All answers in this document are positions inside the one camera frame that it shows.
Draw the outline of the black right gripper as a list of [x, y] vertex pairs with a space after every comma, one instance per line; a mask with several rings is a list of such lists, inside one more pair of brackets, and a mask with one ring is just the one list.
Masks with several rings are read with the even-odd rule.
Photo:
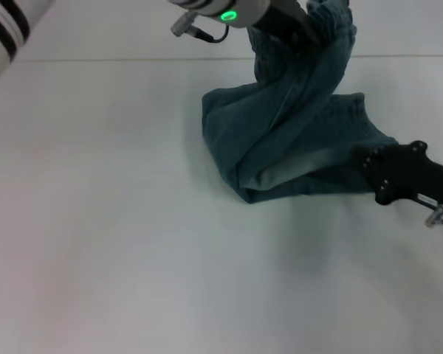
[[383, 206], [410, 200], [432, 211], [426, 223], [443, 223], [443, 165], [427, 157], [427, 143], [358, 145], [354, 161]]

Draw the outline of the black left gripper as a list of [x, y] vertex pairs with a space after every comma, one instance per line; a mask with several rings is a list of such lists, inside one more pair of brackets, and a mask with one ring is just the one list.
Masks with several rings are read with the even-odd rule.
[[306, 11], [297, 0], [269, 0], [269, 6], [253, 27], [291, 47], [320, 45]]

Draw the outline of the blue denim shorts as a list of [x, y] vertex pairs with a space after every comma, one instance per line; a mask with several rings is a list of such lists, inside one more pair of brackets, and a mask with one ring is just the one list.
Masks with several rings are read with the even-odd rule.
[[357, 28], [349, 0], [308, 0], [320, 46], [291, 49], [250, 28], [255, 82], [202, 99], [202, 135], [221, 178], [246, 202], [369, 192], [353, 149], [392, 145], [361, 93], [337, 94]]

